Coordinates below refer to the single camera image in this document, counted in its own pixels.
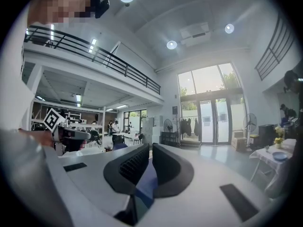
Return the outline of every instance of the cardboard box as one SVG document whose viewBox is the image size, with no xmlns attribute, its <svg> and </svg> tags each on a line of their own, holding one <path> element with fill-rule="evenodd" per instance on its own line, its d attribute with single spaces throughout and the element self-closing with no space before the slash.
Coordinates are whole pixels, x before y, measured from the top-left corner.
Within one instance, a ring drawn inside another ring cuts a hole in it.
<svg viewBox="0 0 303 227">
<path fill-rule="evenodd" d="M 246 151 L 247 138 L 232 138 L 232 146 L 236 151 Z"/>
</svg>

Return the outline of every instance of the staircase railing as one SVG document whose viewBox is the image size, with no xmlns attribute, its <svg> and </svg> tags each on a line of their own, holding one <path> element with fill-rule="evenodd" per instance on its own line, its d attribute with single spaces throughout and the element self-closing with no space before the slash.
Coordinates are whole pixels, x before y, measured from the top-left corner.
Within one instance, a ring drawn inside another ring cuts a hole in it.
<svg viewBox="0 0 303 227">
<path fill-rule="evenodd" d="M 279 15 L 268 47 L 255 67 L 261 81 L 281 62 L 293 42 L 293 33 Z"/>
<path fill-rule="evenodd" d="M 29 41 L 41 46 L 64 50 L 79 55 L 91 62 L 113 69 L 125 77 L 131 78 L 144 87 L 160 94 L 160 85 L 138 69 L 101 47 L 95 46 L 76 36 L 41 26 L 30 26 L 26 31 L 24 39 L 25 43 Z"/>
</svg>

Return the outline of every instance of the black panel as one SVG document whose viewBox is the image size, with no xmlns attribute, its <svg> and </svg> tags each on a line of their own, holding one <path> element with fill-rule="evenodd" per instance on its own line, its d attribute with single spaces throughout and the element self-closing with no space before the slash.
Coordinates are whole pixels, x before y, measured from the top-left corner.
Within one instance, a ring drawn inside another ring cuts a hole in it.
<svg viewBox="0 0 303 227">
<path fill-rule="evenodd" d="M 77 163 L 77 164 L 73 164 L 73 165 L 69 165 L 69 166 L 64 166 L 63 168 L 66 172 L 70 172 L 70 171 L 73 171 L 73 170 L 84 168 L 86 166 L 87 166 L 86 164 L 81 162 L 81 163 Z"/>
<path fill-rule="evenodd" d="M 134 226 L 138 222 L 134 196 L 130 197 L 126 210 L 117 213 L 115 218 L 131 226 Z"/>
<path fill-rule="evenodd" d="M 158 178 L 154 198 L 176 196 L 184 191 L 194 177 L 194 168 L 186 159 L 158 144 L 152 147 L 152 164 Z"/>
<path fill-rule="evenodd" d="M 243 222 L 258 213 L 258 210 L 233 184 L 220 188 Z"/>
<path fill-rule="evenodd" d="M 107 163 L 103 171 L 104 178 L 116 192 L 132 195 L 148 165 L 148 158 L 149 145 L 144 144 Z"/>
</svg>

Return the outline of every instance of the person in white shirt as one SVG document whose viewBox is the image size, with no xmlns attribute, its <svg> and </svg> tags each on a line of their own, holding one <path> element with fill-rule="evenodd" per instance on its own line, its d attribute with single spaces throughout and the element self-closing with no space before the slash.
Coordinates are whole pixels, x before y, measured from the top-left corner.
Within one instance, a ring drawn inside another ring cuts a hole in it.
<svg viewBox="0 0 303 227">
<path fill-rule="evenodd" d="M 20 128 L 22 117 L 30 108 L 34 94 L 22 81 L 24 65 L 23 41 L 31 24 L 62 23 L 69 17 L 81 17 L 88 8 L 96 8 L 97 0 L 32 0 L 19 14 L 6 36 L 0 51 L 0 128 Z M 24 131 L 41 145 L 53 146 L 50 131 Z"/>
<path fill-rule="evenodd" d="M 117 120 L 112 124 L 112 132 L 113 132 L 112 141 L 113 141 L 113 144 L 115 144 L 115 140 L 116 140 L 117 136 L 114 135 L 114 134 L 118 134 L 118 133 L 120 132 L 120 129 L 119 129 L 119 127 L 118 127 L 118 121 L 117 121 Z"/>
<path fill-rule="evenodd" d="M 95 127 L 91 127 L 91 129 L 90 129 L 91 131 L 96 131 L 96 128 Z"/>
</svg>

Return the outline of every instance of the table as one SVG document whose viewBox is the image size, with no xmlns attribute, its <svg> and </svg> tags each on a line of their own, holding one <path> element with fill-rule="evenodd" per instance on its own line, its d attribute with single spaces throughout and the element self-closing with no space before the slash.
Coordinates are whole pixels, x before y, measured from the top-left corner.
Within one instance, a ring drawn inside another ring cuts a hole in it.
<svg viewBox="0 0 303 227">
<path fill-rule="evenodd" d="M 294 139 L 287 139 L 283 141 L 282 143 L 282 148 L 277 149 L 274 145 L 270 146 L 268 149 L 268 152 L 266 152 L 266 149 L 259 149 L 253 152 L 250 155 L 251 158 L 259 158 L 258 164 L 256 166 L 256 169 L 250 179 L 252 182 L 256 173 L 260 174 L 263 178 L 268 178 L 267 175 L 270 174 L 273 176 L 272 180 L 269 182 L 269 184 L 265 188 L 265 193 L 274 198 L 276 197 L 280 191 L 282 190 L 282 187 L 285 183 L 286 180 L 286 175 L 289 172 L 289 165 L 290 161 L 289 159 L 293 156 L 293 151 L 294 151 L 294 145 L 295 145 L 295 140 Z M 273 158 L 272 153 L 274 152 L 284 152 L 286 153 L 288 159 L 285 161 L 276 161 Z M 268 172 L 262 172 L 259 170 L 260 162 L 264 161 L 268 166 L 272 168 L 272 170 Z"/>
<path fill-rule="evenodd" d="M 125 134 L 125 133 L 119 133 L 119 134 L 113 134 L 113 135 L 116 135 L 116 136 L 121 135 L 123 137 L 130 138 L 130 139 L 133 138 L 131 134 Z"/>
</svg>

